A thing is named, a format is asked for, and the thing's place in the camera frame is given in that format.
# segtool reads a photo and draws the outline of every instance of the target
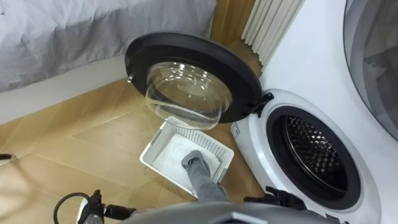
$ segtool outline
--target gray bedsheet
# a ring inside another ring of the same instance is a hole
[[[0,0],[0,92],[123,54],[140,35],[204,35],[216,0]]]

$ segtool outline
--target white radiator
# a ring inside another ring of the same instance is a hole
[[[256,0],[242,33],[264,68],[304,0]]]

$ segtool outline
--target black cable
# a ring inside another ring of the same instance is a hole
[[[87,219],[88,215],[90,214],[90,196],[88,196],[87,194],[81,193],[81,192],[77,192],[77,193],[72,193],[72,194],[68,194],[67,196],[63,197],[55,206],[54,208],[54,213],[53,213],[53,219],[54,219],[54,224],[60,224],[58,221],[58,209],[61,207],[61,205],[68,199],[70,199],[71,197],[83,197],[87,200],[87,204],[86,204],[86,210],[85,213],[82,213],[80,215],[80,219],[78,220],[78,224],[83,224],[84,221]]]
[[[13,154],[0,154],[0,160],[12,159]]]

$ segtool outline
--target washing machine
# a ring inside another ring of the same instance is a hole
[[[337,223],[398,223],[398,3],[306,0],[260,80],[188,34],[131,43],[128,81],[184,128],[233,123],[263,189]]]
[[[261,187],[398,223],[398,2],[306,0],[261,86],[272,99],[231,127]]]

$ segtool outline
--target white washing machine body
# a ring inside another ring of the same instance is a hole
[[[341,222],[398,222],[398,143],[368,110],[345,58],[345,1],[306,0],[262,77],[274,99],[261,117],[252,114],[231,131],[263,189],[270,185],[299,196],[308,209]],[[332,210],[300,191],[276,161],[267,139],[269,115],[281,106],[301,108],[324,122],[346,146],[358,169],[361,193],[351,208]]]

